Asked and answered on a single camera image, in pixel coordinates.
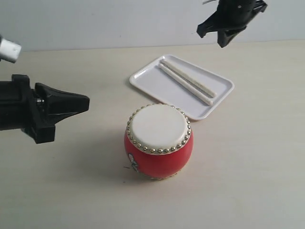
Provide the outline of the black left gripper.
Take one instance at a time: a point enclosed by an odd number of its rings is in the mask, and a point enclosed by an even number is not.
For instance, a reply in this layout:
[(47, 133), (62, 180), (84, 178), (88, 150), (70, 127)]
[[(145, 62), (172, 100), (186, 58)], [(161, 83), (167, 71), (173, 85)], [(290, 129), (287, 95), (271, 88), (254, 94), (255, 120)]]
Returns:
[(27, 75), (13, 74), (0, 83), (0, 129), (20, 129), (35, 143), (55, 140), (56, 123), (89, 110), (89, 97), (43, 83), (31, 89)]

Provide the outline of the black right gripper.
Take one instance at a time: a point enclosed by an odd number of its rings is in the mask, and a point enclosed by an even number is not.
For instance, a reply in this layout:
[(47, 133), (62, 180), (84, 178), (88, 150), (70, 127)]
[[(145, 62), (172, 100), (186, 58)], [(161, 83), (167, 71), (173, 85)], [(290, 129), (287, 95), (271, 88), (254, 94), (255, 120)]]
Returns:
[(201, 38), (217, 32), (217, 43), (224, 48), (266, 8), (267, 3), (263, 0), (220, 0), (216, 12), (199, 24), (196, 32)]

